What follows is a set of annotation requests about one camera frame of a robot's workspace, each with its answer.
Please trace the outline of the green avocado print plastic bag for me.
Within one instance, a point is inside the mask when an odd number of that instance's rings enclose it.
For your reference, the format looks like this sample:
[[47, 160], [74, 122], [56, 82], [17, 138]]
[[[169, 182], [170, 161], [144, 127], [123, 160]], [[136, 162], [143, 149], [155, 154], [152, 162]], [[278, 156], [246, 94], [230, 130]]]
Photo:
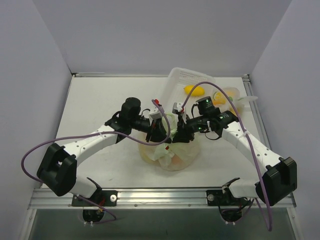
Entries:
[[195, 161], [201, 147], [198, 136], [195, 136], [189, 143], [163, 143], [155, 146], [139, 143], [138, 150], [146, 163], [166, 171], [180, 171]]

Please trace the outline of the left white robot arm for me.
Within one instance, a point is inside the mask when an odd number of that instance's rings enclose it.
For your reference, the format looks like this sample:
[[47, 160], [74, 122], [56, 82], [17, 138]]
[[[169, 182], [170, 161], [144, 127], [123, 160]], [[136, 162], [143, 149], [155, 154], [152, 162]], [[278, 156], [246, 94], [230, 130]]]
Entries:
[[146, 134], [144, 145], [156, 146], [170, 143], [170, 129], [165, 129], [162, 120], [167, 116], [158, 100], [152, 100], [154, 109], [145, 118], [141, 114], [141, 101], [129, 97], [109, 120], [89, 135], [75, 136], [70, 143], [51, 144], [37, 170], [37, 177], [58, 197], [67, 193], [82, 196], [90, 206], [101, 201], [100, 186], [89, 177], [79, 176], [78, 166], [106, 147], [129, 138], [132, 130]]

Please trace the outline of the white plastic basket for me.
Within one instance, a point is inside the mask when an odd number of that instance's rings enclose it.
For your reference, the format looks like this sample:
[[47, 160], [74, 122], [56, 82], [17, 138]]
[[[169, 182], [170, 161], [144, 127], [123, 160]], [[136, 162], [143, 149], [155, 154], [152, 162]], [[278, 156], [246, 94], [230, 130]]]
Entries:
[[186, 86], [194, 86], [200, 82], [216, 83], [216, 79], [210, 75], [190, 69], [173, 68], [158, 98], [165, 113], [172, 113], [174, 103], [183, 103], [185, 101], [188, 96], [184, 90]]

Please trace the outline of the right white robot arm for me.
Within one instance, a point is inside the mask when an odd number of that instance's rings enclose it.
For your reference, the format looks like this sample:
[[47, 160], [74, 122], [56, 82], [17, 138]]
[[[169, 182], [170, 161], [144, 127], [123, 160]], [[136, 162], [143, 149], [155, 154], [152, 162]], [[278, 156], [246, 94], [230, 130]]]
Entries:
[[221, 112], [210, 97], [196, 101], [199, 116], [190, 118], [181, 103], [175, 102], [172, 113], [178, 116], [177, 132], [172, 142], [189, 143], [195, 133], [214, 132], [232, 144], [253, 166], [258, 168], [259, 180], [236, 177], [225, 184], [222, 200], [232, 205], [239, 198], [259, 198], [274, 206], [298, 187], [297, 163], [271, 151], [255, 136], [241, 128], [240, 120], [231, 111]]

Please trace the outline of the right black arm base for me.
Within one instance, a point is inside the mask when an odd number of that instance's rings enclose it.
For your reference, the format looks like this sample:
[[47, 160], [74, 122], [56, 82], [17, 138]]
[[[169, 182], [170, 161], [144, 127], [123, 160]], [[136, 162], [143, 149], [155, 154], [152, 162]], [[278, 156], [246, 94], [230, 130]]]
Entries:
[[209, 189], [206, 190], [206, 200], [208, 206], [224, 207], [224, 206], [237, 206], [243, 207], [251, 201], [249, 198], [241, 197], [235, 198], [229, 190], [223, 192], [222, 189]]

